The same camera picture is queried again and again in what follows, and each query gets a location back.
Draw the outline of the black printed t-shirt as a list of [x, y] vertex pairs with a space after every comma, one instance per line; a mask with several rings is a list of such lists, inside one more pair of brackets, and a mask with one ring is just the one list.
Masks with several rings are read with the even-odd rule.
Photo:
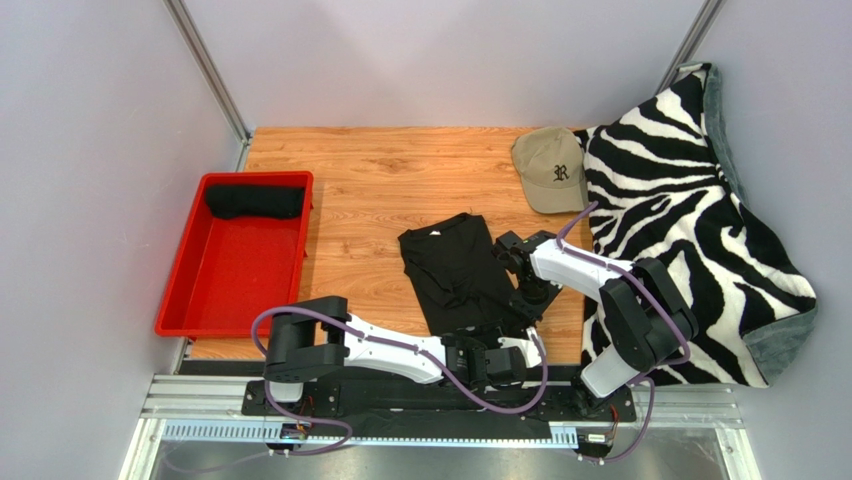
[[480, 215], [460, 213], [398, 236], [404, 273], [411, 281], [429, 332], [498, 326], [506, 336], [527, 328], [510, 305], [514, 286], [492, 254], [492, 237]]

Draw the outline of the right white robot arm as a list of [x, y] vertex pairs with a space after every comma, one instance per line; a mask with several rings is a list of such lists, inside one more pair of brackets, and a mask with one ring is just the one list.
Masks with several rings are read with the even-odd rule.
[[688, 360], [699, 324], [661, 261], [607, 259], [546, 231], [526, 239], [509, 231], [493, 254], [517, 278], [509, 304], [525, 326], [540, 321], [563, 288], [602, 309], [610, 344], [572, 382], [583, 400], [605, 399], [667, 361]]

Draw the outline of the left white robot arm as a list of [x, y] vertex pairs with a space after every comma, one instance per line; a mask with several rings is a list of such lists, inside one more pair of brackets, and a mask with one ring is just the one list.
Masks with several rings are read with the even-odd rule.
[[498, 338], [494, 348], [456, 334], [413, 336], [350, 313], [340, 296], [267, 309], [250, 332], [265, 357], [263, 378], [270, 397], [283, 403], [300, 400], [309, 382], [345, 368], [365, 368], [419, 385], [448, 381], [484, 406], [475, 390], [520, 385], [530, 369], [547, 367], [543, 342], [533, 328], [521, 338]]

